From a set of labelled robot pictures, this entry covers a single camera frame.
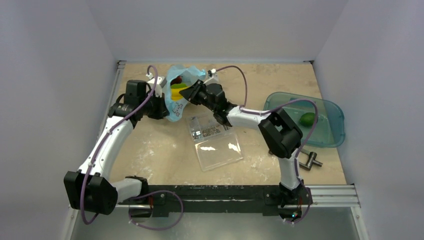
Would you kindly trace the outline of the yellow fake banana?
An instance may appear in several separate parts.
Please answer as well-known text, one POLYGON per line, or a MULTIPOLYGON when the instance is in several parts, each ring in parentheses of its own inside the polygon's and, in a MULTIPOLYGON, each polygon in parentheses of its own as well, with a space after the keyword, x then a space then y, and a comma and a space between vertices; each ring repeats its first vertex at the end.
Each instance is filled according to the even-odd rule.
POLYGON ((184 99, 184 97, 181 95, 180 91, 186 90, 187 88, 171 89, 171 100, 176 102, 176 101, 179 101, 181 99, 184 99))

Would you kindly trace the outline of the light blue plastic bag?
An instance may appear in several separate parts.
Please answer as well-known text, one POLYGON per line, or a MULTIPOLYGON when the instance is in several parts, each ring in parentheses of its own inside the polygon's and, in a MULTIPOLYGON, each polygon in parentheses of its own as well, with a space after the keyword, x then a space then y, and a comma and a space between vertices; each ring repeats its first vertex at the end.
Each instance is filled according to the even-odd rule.
POLYGON ((189 103, 179 91, 193 85, 197 80, 204 80, 206 71, 198 69, 194 65, 172 65, 166 74, 167 83, 164 88, 164 102, 169 112, 166 117, 170 122, 179 121, 182 118, 184 107, 189 103))

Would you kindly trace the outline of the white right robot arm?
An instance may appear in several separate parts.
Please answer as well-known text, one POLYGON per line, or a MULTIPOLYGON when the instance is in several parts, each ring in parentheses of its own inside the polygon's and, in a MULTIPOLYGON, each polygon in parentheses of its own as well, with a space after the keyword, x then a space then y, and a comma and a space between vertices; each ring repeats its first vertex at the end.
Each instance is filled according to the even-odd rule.
POLYGON ((298 155, 303 133, 283 108, 274 111, 244 109, 227 100, 220 84, 205 84, 200 80, 180 90, 179 94, 190 103, 211 110, 221 125, 258 130, 268 150, 278 158, 282 204, 312 203, 310 190, 300 175, 298 155))

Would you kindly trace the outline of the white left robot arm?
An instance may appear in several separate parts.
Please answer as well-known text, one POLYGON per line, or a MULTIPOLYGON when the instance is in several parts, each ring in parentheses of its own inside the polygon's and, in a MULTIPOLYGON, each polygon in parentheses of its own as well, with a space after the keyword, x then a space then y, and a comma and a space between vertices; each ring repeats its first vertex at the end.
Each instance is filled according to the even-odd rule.
POLYGON ((93 150, 77 171, 68 171, 64 176, 73 209, 109 215, 116 204, 126 200, 138 205, 148 201, 145 178, 127 176, 114 183, 109 178, 119 151, 142 117, 160 120, 169 114, 162 91, 166 84, 164 77, 126 83, 125 93, 109 108, 105 127, 93 150))

